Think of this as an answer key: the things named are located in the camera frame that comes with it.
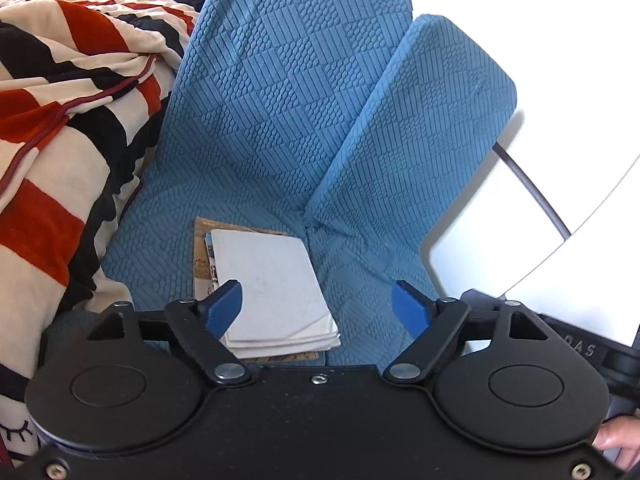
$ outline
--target textured blue fabric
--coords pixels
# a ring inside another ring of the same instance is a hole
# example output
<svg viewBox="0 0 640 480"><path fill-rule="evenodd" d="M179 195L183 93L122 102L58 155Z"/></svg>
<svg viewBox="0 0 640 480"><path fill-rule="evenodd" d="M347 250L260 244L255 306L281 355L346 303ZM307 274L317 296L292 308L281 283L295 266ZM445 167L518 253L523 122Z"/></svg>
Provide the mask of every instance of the textured blue fabric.
<svg viewBox="0 0 640 480"><path fill-rule="evenodd" d="M197 215L303 239L342 332L332 364L409 342L392 280L419 257L515 106L513 83L410 0L207 0L158 156L104 259L137 309L192 292Z"/></svg>

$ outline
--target screw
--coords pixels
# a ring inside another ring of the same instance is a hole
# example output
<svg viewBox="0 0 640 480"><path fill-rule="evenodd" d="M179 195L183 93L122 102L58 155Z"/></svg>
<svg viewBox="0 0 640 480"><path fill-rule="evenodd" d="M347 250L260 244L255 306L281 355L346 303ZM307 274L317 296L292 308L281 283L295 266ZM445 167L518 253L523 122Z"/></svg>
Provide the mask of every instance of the screw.
<svg viewBox="0 0 640 480"><path fill-rule="evenodd" d="M313 384L327 384L329 381L329 377L325 374L317 374L311 377L311 382Z"/></svg>
<svg viewBox="0 0 640 480"><path fill-rule="evenodd" d="M213 373L222 380L239 379L244 375L244 367L238 363L224 363L216 366Z"/></svg>
<svg viewBox="0 0 640 480"><path fill-rule="evenodd" d="M66 468L62 464L49 464L47 466L47 476L51 480L65 480L66 475Z"/></svg>
<svg viewBox="0 0 640 480"><path fill-rule="evenodd" d="M574 480L587 480L591 476L591 466L589 464L578 464L571 471L571 478Z"/></svg>
<svg viewBox="0 0 640 480"><path fill-rule="evenodd" d="M420 375L420 368L411 363L399 363L389 368L389 373L396 379L415 379Z"/></svg>

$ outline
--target striped blanket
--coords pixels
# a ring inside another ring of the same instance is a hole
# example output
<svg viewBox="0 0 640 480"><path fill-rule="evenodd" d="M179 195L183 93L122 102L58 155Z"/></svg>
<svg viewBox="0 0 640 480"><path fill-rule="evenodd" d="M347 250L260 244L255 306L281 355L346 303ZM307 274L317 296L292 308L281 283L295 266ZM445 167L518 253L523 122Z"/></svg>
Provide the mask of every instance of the striped blanket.
<svg viewBox="0 0 640 480"><path fill-rule="evenodd" d="M22 399L43 330L129 297L100 260L202 3L0 0L0 435L15 459L39 445Z"/></svg>

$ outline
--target human hand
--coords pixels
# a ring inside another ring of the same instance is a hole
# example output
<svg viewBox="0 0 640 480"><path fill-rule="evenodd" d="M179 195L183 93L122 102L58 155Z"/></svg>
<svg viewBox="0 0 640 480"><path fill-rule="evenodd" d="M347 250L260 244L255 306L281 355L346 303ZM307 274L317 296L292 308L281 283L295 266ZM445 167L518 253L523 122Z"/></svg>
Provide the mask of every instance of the human hand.
<svg viewBox="0 0 640 480"><path fill-rule="evenodd" d="M625 415L605 422L593 447L599 450L621 448L616 466L628 471L640 460L640 418Z"/></svg>

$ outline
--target black device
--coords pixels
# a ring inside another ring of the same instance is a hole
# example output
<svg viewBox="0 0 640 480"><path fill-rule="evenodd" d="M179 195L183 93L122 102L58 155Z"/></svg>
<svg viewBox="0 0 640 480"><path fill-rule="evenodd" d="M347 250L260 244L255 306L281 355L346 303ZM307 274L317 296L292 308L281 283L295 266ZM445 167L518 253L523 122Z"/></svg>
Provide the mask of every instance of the black device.
<svg viewBox="0 0 640 480"><path fill-rule="evenodd" d="M383 373L245 365L196 301L111 306L36 373L26 403L46 445L0 479L640 479L590 446L612 384L637 398L637 355L595 339L580 354L565 341L579 329L518 302L398 286L430 326Z"/></svg>

